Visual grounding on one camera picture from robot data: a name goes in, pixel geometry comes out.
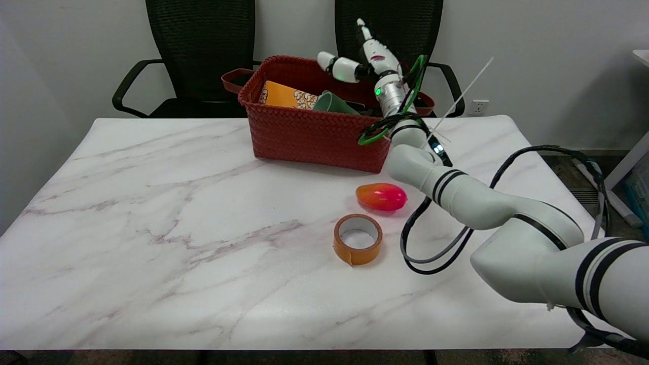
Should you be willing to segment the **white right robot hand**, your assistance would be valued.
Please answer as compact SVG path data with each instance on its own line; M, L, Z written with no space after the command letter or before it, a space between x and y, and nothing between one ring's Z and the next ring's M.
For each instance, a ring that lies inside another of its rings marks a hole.
M371 74L378 76L380 80L385 77L389 81L403 78L403 70L396 56L375 38L361 18L356 21L356 35L360 44L361 62L322 51L316 58L320 69L345 83L359 83Z

